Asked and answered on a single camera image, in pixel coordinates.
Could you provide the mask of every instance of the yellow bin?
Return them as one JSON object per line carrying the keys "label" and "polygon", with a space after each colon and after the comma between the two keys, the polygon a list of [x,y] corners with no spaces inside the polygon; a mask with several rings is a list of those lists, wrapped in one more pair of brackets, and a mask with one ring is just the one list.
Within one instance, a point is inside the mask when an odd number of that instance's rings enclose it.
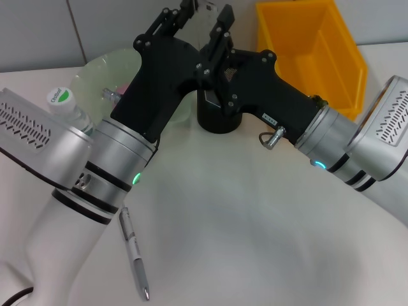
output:
{"label": "yellow bin", "polygon": [[335,3],[257,3],[256,9],[258,51],[277,54],[278,75],[354,120],[363,110],[367,66]]}

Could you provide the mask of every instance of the bottle cap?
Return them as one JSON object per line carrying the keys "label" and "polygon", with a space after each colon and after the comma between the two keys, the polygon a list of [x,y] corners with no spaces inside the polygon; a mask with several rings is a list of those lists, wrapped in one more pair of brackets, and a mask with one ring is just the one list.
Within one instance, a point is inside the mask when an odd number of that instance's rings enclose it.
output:
{"label": "bottle cap", "polygon": [[77,102],[72,91],[67,87],[57,87],[47,94],[50,111],[56,115],[63,115],[74,110]]}

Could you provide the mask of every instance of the water bottle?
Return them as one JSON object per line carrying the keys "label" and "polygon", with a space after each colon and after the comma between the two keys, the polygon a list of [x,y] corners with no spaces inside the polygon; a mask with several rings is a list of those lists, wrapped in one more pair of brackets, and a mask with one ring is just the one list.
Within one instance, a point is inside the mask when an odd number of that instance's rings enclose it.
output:
{"label": "water bottle", "polygon": [[64,122],[79,129],[90,136],[94,131],[94,125],[87,113],[81,110],[72,91],[66,87],[57,87],[47,95],[50,111],[60,117]]}

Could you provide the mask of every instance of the black ring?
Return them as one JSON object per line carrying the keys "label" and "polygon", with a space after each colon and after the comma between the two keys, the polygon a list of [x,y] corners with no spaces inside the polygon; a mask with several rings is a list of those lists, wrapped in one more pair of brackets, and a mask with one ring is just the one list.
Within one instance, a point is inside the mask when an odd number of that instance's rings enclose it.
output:
{"label": "black ring", "polygon": [[359,188],[354,189],[355,191],[362,192],[369,188],[372,184],[375,183],[375,179],[370,177],[368,181],[366,181],[363,185],[361,185]]}
{"label": "black ring", "polygon": [[348,180],[347,182],[345,182],[347,185],[354,185],[355,183],[357,183],[359,180],[361,180],[364,176],[366,175],[366,173],[363,170],[360,170],[355,176],[353,176],[350,180]]}
{"label": "black ring", "polygon": [[33,289],[34,289],[33,287],[23,289],[22,291],[16,293],[11,298],[9,298],[2,306],[11,306],[11,305],[13,305],[15,302],[17,302],[23,296],[28,295],[29,293],[32,293]]}
{"label": "black ring", "polygon": [[118,178],[114,177],[112,174],[106,172],[104,169],[101,169],[95,164],[92,164],[90,161],[87,162],[87,164],[85,165],[85,168],[95,173],[96,175],[99,175],[102,179],[107,180],[109,183],[115,185],[116,187],[121,188],[122,190],[125,190],[127,193],[130,191],[130,189],[132,189],[132,186],[119,180]]}
{"label": "black ring", "polygon": [[343,167],[343,165],[346,163],[346,161],[349,160],[349,156],[344,153],[344,155],[330,168],[327,169],[330,173],[336,172],[338,169]]}
{"label": "black ring", "polygon": [[74,211],[78,212],[81,215],[84,215],[85,217],[88,217],[89,219],[101,223],[101,224],[109,224],[111,219],[102,217],[101,215],[95,214],[94,212],[91,212],[90,210],[87,210],[85,207],[79,205],[75,201],[71,200],[69,197],[66,195],[62,194],[58,189],[54,189],[52,191],[52,196],[60,201],[62,204],[65,206],[69,207],[70,209],[73,209]]}
{"label": "black ring", "polygon": [[73,188],[71,189],[72,193],[75,193],[77,196],[80,196],[83,198],[85,201],[88,201],[89,203],[95,205],[96,207],[104,210],[105,212],[110,212],[111,214],[116,214],[118,208],[114,207],[111,204],[108,204],[107,202],[104,202],[98,198],[95,198],[93,195],[86,193],[85,191],[82,191],[81,189],[78,188]]}

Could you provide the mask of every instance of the silver pen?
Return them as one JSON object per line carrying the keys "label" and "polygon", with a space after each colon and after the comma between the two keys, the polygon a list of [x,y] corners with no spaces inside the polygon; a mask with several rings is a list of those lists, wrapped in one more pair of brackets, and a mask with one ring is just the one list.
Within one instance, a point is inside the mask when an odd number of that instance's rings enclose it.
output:
{"label": "silver pen", "polygon": [[133,269],[138,279],[140,290],[145,296],[146,301],[150,300],[149,283],[147,282],[145,267],[143,265],[142,257],[140,256],[138,242],[133,229],[132,221],[130,219],[129,210],[123,204],[119,214],[120,225],[122,226],[123,235],[126,239],[126,244],[129,249]]}

